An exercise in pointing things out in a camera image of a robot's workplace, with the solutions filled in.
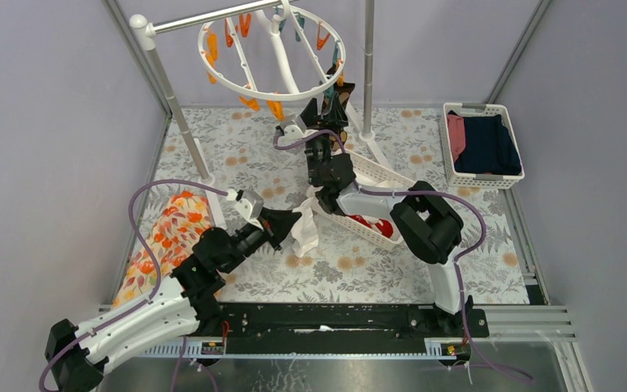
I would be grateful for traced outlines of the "teal front clip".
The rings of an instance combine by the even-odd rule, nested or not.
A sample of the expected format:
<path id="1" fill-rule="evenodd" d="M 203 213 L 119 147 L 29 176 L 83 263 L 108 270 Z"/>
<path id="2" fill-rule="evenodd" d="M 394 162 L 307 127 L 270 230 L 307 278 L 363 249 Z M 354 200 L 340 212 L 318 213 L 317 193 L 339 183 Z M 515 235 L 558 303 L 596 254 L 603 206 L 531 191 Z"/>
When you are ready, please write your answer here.
<path id="1" fill-rule="evenodd" d="M 326 105 L 329 105 L 333 96 L 335 94 L 335 85 L 331 84 L 329 86 L 329 88 L 327 88 L 324 92 L 323 92 L 323 103 Z"/>

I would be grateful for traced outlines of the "white sock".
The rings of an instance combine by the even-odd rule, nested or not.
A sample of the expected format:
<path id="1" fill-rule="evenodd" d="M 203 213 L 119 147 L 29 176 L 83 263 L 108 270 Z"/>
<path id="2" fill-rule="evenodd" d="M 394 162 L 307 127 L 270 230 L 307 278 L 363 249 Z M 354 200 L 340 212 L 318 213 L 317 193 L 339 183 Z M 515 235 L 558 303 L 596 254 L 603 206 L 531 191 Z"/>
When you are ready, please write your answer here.
<path id="1" fill-rule="evenodd" d="M 291 228 L 291 236 L 294 238 L 292 251 L 301 258 L 319 244 L 318 230 L 314 222 L 312 206 L 313 198 L 307 198 L 301 205 L 294 208 L 294 213 L 299 213 L 298 221 Z"/>

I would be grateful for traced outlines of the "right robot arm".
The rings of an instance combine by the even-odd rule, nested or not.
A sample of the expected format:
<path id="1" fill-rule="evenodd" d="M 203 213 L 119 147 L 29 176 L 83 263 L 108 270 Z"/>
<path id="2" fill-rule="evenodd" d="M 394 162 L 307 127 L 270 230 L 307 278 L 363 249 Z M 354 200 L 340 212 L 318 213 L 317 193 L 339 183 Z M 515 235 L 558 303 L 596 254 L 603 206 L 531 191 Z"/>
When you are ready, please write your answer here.
<path id="1" fill-rule="evenodd" d="M 305 142 L 309 184 L 318 204 L 326 213 L 337 216 L 368 216 L 390 221 L 411 253 L 429 266 L 434 284 L 437 329 L 456 336 L 468 325 L 463 310 L 467 296 L 460 292 L 455 267 L 449 258 L 460 244 L 464 222 L 458 213 L 425 181 L 406 189 L 363 186 L 357 181 L 351 155 L 334 154 L 333 138 L 348 124 L 337 97 L 324 110 L 315 98 L 295 118 L 296 125 L 313 135 Z"/>

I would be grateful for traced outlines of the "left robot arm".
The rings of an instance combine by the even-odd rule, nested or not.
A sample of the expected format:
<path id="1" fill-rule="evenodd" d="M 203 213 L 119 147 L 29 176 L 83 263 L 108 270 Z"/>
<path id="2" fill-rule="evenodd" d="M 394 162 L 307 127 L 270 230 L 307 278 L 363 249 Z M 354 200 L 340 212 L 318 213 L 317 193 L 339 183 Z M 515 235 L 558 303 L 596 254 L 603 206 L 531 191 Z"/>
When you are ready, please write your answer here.
<path id="1" fill-rule="evenodd" d="M 209 336 L 224 316 L 214 297 L 222 274 L 234 270 L 264 245 L 278 250 L 302 219 L 293 210 L 260 209 L 234 233 L 212 227 L 158 285 L 104 314 L 74 324 L 62 319 L 51 327 L 47 365 L 39 388 L 52 376 L 57 391 L 91 391 L 128 359 L 179 336 Z"/>

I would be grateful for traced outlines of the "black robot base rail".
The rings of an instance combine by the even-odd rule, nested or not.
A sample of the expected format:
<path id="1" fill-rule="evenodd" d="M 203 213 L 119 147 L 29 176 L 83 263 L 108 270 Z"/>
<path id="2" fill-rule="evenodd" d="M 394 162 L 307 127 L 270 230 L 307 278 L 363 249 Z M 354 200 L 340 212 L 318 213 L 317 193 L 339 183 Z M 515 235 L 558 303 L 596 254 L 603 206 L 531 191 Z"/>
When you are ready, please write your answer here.
<path id="1" fill-rule="evenodd" d="M 426 341 L 490 335 L 486 315 L 443 317 L 431 305 L 231 302 L 190 337 L 226 343 L 227 354 L 427 354 Z"/>

